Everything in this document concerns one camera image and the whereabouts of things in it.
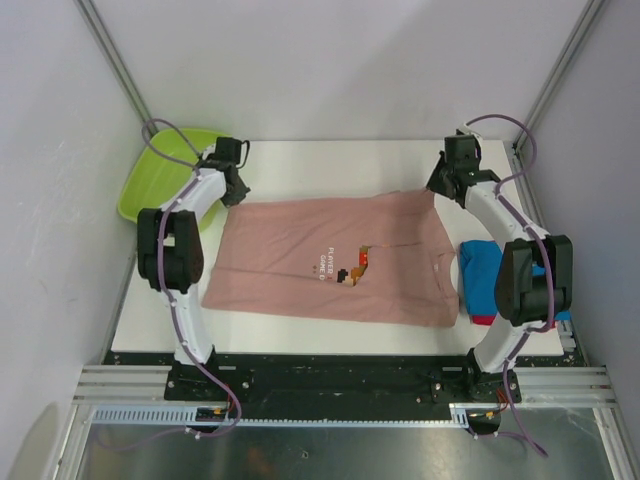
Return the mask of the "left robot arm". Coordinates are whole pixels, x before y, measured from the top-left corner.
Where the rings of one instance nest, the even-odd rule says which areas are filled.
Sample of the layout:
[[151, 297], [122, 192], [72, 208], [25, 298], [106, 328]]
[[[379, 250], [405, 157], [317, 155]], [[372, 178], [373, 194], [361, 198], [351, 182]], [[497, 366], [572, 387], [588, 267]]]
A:
[[204, 271], [199, 227], [214, 204], [233, 207], [249, 194], [240, 170], [250, 148], [248, 140], [217, 138], [197, 155], [192, 173], [177, 193], [159, 207], [142, 209], [137, 217], [138, 273], [167, 305], [176, 337], [176, 361], [198, 365], [189, 371], [185, 385], [202, 400], [219, 392], [221, 376], [204, 365], [214, 346], [199, 303], [198, 284]]

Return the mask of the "red folded t-shirt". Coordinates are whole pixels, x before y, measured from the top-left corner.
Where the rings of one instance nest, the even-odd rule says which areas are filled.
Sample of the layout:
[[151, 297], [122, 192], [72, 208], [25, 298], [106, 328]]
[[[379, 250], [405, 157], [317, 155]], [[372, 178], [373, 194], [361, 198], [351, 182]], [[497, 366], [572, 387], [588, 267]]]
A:
[[[496, 319], [495, 315], [471, 315], [470, 320], [475, 325], [480, 326], [491, 326]], [[535, 320], [530, 322], [525, 322], [522, 324], [522, 327], [526, 329], [540, 330], [546, 327], [546, 320]]]

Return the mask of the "green plastic tub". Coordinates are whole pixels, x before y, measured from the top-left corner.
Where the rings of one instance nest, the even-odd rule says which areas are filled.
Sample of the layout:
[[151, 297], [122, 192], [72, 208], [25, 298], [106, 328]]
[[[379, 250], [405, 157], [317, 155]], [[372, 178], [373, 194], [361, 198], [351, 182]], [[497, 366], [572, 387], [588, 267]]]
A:
[[[161, 153], [191, 164], [196, 162], [191, 148], [174, 130], [160, 131], [151, 139], [151, 144]], [[125, 182], [117, 204], [118, 213], [136, 223], [141, 209], [160, 207], [186, 184], [190, 175], [190, 168], [164, 159], [145, 147]]]

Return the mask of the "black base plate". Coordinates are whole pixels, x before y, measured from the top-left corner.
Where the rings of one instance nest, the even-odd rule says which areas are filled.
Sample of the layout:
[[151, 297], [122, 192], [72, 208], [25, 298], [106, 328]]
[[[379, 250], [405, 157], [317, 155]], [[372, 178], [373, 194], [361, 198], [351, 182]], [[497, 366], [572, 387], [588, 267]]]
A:
[[275, 393], [411, 394], [437, 403], [522, 400], [516, 373], [482, 373], [468, 355], [217, 353], [206, 369], [245, 402]]

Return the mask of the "blue folded t-shirt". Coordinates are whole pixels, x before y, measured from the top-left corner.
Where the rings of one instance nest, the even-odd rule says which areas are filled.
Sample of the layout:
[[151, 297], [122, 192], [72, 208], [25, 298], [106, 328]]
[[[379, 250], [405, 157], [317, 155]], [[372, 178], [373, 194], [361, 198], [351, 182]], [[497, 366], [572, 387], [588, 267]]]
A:
[[463, 296], [469, 315], [495, 315], [514, 326], [570, 318], [573, 245], [565, 235], [517, 239], [499, 247], [473, 240], [460, 246]]

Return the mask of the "aluminium frame rail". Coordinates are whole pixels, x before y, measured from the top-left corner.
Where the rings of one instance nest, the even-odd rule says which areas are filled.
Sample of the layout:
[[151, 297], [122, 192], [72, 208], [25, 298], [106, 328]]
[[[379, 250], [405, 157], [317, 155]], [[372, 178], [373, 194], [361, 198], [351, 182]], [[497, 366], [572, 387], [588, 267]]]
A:
[[[164, 402], [167, 366], [86, 366], [72, 397], [75, 404], [143, 405]], [[517, 367], [523, 403], [533, 407], [615, 407], [604, 367]]]

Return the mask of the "pink t-shirt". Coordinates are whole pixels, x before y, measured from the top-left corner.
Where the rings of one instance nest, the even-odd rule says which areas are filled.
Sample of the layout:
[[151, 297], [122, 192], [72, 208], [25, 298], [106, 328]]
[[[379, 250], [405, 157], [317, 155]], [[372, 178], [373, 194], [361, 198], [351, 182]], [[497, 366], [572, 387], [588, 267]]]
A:
[[428, 190], [247, 203], [229, 211], [202, 305], [451, 328], [455, 256]]

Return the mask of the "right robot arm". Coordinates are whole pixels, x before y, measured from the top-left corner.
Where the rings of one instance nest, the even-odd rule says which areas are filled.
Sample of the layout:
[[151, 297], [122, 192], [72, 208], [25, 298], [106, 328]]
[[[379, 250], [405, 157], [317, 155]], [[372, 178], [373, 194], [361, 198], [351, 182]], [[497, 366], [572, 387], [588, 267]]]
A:
[[570, 308], [573, 245], [552, 235], [515, 207], [501, 192], [504, 182], [480, 168], [481, 137], [458, 128], [444, 149], [427, 189], [455, 201], [474, 216], [501, 250], [494, 286], [497, 316], [485, 337], [469, 353], [473, 369], [461, 376], [463, 393], [484, 401], [497, 389], [495, 374], [515, 365], [533, 334], [548, 332], [556, 314]]

